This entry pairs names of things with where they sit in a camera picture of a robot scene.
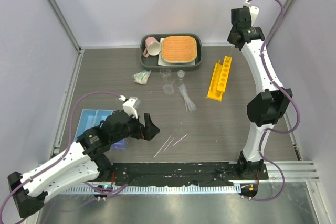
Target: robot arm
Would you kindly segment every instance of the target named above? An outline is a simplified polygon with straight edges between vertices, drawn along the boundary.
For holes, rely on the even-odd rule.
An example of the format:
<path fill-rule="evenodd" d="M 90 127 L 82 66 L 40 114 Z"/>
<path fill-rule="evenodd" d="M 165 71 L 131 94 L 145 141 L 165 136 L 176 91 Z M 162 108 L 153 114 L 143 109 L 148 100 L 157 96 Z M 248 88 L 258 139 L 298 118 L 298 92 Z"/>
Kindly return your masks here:
<path fill-rule="evenodd" d="M 13 195 L 20 217 L 26 218 L 36 213 L 46 202 L 74 185 L 94 179 L 105 180 L 111 174 L 112 164 L 104 152 L 112 144 L 129 136 L 149 141 L 160 132 L 147 113 L 144 114 L 145 126 L 140 123 L 136 111 L 140 101 L 137 98 L 121 97 L 120 100 L 124 102 L 123 110 L 114 111 L 100 125 L 85 130 L 71 144 L 64 158 L 65 151 L 30 172 L 14 172 L 8 176 L 11 191 L 30 179 Z M 62 160 L 58 164 L 31 179 L 60 158 Z"/>
<path fill-rule="evenodd" d="M 243 8 L 232 9 L 231 23 L 233 26 L 228 37 L 228 42 L 234 44 L 245 56 L 256 84 L 257 96 L 247 106 L 250 131 L 247 143 L 238 160 L 239 172 L 243 175 L 253 176 L 261 170 L 264 162 L 259 152 L 261 136 L 265 129 L 273 129 L 279 118 L 283 117 L 289 104 L 288 98 L 270 82 L 261 60 L 260 50 L 265 37 L 260 27 L 253 27 L 258 13 L 259 9 L 251 6 L 248 2 L 245 2 Z M 282 83 L 278 80 L 269 60 L 266 48 L 264 49 L 264 60 L 269 73 L 282 87 Z M 285 91 L 292 97 L 290 89 L 285 89 Z M 269 131 L 261 147 L 262 153 L 268 135 Z"/>

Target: white stick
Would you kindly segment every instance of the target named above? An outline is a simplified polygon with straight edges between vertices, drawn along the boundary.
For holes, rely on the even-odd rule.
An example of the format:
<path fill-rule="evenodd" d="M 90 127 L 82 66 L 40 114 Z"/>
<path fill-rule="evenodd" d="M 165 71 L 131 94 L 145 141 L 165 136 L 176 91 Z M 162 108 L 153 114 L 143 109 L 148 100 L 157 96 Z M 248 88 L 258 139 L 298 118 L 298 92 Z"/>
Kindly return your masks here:
<path fill-rule="evenodd" d="M 168 142 L 168 140 L 171 138 L 171 136 L 167 139 L 167 141 L 162 145 L 162 147 L 159 149 L 159 151 L 155 154 L 155 156 L 153 158 L 155 158 L 157 156 L 157 154 L 160 152 L 160 150 L 162 150 L 162 148 L 164 147 L 164 145 Z"/>
<path fill-rule="evenodd" d="M 188 136 L 188 134 L 186 134 L 184 137 L 182 137 L 180 140 L 178 140 L 175 144 L 177 144 L 179 141 L 181 141 L 183 138 L 185 138 L 186 136 Z"/>
<path fill-rule="evenodd" d="M 168 143 L 167 147 L 166 147 L 163 151 L 165 151 L 165 150 L 168 148 L 168 146 L 172 143 L 172 141 L 173 141 L 174 139 L 175 139 L 175 138 L 173 137 L 173 139 L 171 139 L 171 141 Z"/>

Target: plastic bag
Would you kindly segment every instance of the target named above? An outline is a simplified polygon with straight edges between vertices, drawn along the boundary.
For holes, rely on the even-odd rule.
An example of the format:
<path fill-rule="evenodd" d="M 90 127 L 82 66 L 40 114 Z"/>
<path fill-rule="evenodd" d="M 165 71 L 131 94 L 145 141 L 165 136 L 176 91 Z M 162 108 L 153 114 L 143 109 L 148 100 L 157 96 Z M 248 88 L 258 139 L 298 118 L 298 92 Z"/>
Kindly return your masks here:
<path fill-rule="evenodd" d="M 138 84 L 146 84 L 148 77 L 151 75 L 151 70 L 144 70 L 140 73 L 136 73 L 133 75 L 134 78 L 134 82 L 138 83 Z"/>

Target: blue tray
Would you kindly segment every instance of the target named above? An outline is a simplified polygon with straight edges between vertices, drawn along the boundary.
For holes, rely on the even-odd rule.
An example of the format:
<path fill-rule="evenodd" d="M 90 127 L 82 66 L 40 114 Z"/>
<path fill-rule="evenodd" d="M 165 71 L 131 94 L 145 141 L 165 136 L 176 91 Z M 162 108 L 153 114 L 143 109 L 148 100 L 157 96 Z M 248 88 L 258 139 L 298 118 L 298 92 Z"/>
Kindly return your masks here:
<path fill-rule="evenodd" d="M 112 113 L 113 110 L 82 110 L 74 141 L 83 134 L 85 130 L 99 125 L 101 120 L 105 120 Z M 111 149 L 126 149 L 126 140 L 123 139 L 112 144 Z"/>

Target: mug handle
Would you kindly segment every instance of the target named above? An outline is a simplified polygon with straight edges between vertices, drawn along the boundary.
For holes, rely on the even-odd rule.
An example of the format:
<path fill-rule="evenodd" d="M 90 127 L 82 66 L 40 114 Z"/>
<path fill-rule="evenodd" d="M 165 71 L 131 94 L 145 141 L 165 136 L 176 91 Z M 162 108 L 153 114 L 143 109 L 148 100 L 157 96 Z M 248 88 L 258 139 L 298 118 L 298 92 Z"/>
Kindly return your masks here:
<path fill-rule="evenodd" d="M 145 50 L 143 51 L 143 55 L 147 58 L 149 56 L 149 53 L 147 52 L 147 47 L 145 47 Z"/>

